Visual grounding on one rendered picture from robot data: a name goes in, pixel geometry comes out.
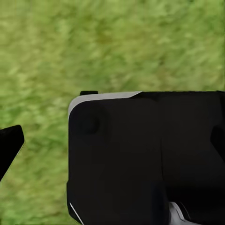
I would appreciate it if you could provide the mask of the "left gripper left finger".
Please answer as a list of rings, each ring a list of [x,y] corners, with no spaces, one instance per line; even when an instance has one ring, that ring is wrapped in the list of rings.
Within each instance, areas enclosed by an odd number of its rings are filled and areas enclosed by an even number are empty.
[[[0,181],[24,144],[21,125],[0,130]]]

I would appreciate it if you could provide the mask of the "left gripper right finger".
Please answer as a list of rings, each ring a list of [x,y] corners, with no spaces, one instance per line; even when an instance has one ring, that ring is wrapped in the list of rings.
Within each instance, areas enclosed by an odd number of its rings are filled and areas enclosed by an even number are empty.
[[[210,141],[225,162],[225,127],[221,125],[214,125]]]

